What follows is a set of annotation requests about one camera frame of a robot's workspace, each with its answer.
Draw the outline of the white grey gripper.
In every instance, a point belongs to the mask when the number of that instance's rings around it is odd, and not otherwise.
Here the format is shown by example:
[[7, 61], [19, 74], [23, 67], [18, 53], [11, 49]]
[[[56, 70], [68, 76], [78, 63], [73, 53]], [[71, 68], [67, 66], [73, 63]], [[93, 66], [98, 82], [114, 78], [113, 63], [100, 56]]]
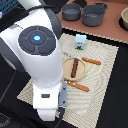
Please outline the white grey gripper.
[[56, 111], [67, 106], [67, 84], [58, 84], [44, 88], [33, 84], [33, 108], [43, 121], [54, 121]]

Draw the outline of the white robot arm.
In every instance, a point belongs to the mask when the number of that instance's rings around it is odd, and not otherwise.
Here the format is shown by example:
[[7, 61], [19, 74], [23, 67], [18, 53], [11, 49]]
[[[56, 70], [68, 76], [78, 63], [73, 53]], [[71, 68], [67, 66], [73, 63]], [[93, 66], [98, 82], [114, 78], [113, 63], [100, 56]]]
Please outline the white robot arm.
[[43, 121], [54, 121], [63, 88], [61, 22], [43, 0], [18, 0], [28, 15], [0, 32], [0, 54], [14, 69], [27, 72], [33, 108]]

